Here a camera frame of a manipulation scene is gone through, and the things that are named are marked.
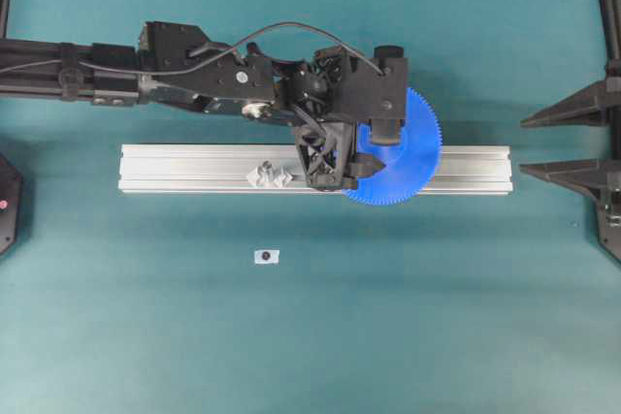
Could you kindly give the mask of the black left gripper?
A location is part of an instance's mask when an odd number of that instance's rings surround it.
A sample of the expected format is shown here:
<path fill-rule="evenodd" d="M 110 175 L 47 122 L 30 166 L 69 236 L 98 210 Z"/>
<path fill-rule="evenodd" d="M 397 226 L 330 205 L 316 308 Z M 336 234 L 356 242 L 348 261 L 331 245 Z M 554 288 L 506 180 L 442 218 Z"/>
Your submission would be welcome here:
<path fill-rule="evenodd" d="M 317 191 L 353 190 L 386 165 L 373 154 L 356 152 L 352 120 L 334 115 L 331 88 L 341 78 L 342 47 L 324 48 L 313 61 L 284 67 L 278 81 L 281 112 L 292 127 L 295 146 L 308 187 Z M 401 143 L 401 119 L 375 118 L 370 123 L 371 144 Z"/>

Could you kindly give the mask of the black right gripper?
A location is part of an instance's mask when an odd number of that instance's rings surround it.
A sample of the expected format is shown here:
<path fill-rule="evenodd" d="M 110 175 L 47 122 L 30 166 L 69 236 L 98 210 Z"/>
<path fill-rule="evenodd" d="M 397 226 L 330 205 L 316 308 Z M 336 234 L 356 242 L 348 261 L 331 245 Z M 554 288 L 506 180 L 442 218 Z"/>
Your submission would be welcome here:
<path fill-rule="evenodd" d="M 520 122 L 522 128 L 603 127 L 620 106 L 620 79 L 596 81 L 557 104 Z M 597 203 L 598 240 L 614 261 L 620 260 L 620 161 L 585 159 L 521 164 L 521 173 L 557 184 Z"/>

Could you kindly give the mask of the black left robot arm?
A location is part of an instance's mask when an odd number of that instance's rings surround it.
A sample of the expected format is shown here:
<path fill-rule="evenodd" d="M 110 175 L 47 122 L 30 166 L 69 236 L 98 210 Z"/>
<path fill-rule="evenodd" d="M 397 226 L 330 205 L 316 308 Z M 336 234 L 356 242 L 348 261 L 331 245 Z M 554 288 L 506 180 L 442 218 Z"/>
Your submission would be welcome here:
<path fill-rule="evenodd" d="M 399 47 L 366 56 L 341 41 L 309 60 L 265 53 L 253 38 L 212 41 L 201 28 L 148 22 L 137 47 L 3 39 L 1 91 L 95 106 L 158 103 L 240 116 L 292 130 L 308 187 L 354 189 L 384 168 L 356 145 L 396 145 L 407 113 L 409 65 Z"/>

